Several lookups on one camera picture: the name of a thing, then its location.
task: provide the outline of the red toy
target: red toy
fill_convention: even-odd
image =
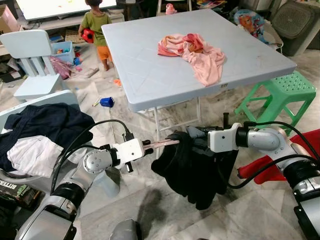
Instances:
[[[94,43],[94,34],[95,32],[92,31],[90,28],[86,28],[83,30],[83,33],[81,35],[81,37],[89,44],[93,44]]]

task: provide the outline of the green plastic stool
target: green plastic stool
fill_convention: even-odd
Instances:
[[[270,92],[270,95],[253,97],[260,86],[264,86]],[[243,111],[250,121],[263,123],[274,121],[281,111],[284,110],[292,119],[290,124],[295,126],[315,98],[316,90],[317,89],[304,76],[294,71],[290,75],[276,77],[256,84],[234,112],[237,115]],[[263,105],[263,113],[256,119],[248,109],[247,104],[258,100],[265,100],[265,103]],[[304,103],[297,114],[294,115],[287,107],[287,104],[300,101],[304,101]],[[289,135],[291,129],[287,128],[285,132]]]

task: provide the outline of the plastic bin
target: plastic bin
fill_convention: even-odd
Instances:
[[[74,48],[72,46],[72,41],[62,41],[62,42],[55,42],[52,44],[52,50],[56,53],[59,49],[63,51],[69,50],[68,52],[60,53],[60,54],[53,54],[51,56],[56,57],[66,63],[74,64],[74,58],[76,57]]]

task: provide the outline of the sticker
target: sticker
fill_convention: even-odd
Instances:
[[[17,79],[17,78],[21,77],[21,75],[20,75],[20,73],[18,71],[11,72],[10,74],[14,79]]]

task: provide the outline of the child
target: child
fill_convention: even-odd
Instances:
[[[109,67],[107,60],[112,62],[112,57],[102,33],[101,26],[110,24],[111,20],[105,12],[102,12],[99,9],[102,0],[85,0],[85,3],[91,7],[91,11],[86,12],[84,15],[78,31],[79,36],[81,37],[84,29],[91,29],[94,31],[93,43],[96,46],[98,55],[103,63],[104,70],[108,71]]]

